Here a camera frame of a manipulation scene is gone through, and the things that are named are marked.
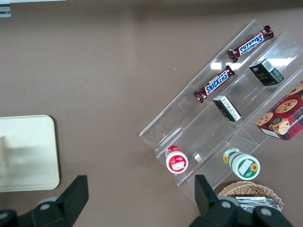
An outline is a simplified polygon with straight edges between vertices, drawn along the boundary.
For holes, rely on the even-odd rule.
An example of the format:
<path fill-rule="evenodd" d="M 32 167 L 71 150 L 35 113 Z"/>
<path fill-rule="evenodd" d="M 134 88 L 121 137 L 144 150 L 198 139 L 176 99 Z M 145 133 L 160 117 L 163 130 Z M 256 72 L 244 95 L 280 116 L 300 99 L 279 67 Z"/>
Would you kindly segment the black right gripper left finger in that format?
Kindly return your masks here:
<path fill-rule="evenodd" d="M 31 211 L 35 227 L 72 227 L 89 199 L 88 178 L 79 175 L 54 201 L 45 201 Z"/>

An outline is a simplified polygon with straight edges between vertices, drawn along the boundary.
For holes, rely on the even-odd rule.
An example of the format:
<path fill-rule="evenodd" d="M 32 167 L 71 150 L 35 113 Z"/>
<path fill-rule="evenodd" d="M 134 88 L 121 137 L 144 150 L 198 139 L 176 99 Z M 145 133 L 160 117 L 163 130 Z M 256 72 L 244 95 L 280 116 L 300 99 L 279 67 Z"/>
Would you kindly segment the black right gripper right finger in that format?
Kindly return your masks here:
<path fill-rule="evenodd" d="M 237 206 L 227 200 L 220 200 L 204 175 L 195 176 L 195 200 L 200 211 L 192 227 L 235 227 Z"/>

